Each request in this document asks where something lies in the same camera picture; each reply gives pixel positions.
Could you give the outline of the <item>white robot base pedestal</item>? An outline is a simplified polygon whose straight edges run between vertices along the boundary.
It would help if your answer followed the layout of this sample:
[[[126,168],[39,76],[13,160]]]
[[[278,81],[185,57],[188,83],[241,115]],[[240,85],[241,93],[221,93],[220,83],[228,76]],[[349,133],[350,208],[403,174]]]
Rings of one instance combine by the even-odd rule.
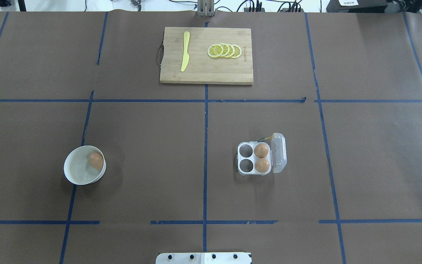
[[[161,253],[156,264],[251,264],[252,255],[247,252],[187,252]]]

